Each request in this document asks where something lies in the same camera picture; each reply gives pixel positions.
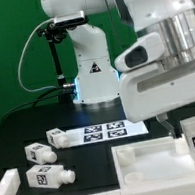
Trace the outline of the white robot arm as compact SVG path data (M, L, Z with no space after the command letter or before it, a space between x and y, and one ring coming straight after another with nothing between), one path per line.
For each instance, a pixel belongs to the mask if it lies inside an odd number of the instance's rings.
M64 24L74 12L114 7L137 42L116 59L126 118L140 122L195 102L195 0L41 0L44 12Z

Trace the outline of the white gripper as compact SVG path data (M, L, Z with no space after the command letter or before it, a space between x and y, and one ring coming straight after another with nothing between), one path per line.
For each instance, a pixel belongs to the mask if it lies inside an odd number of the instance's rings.
M129 121L140 122L157 116L156 120L175 139L166 112L195 101L195 61L169 71L162 71L156 63L123 73L120 89L124 114Z

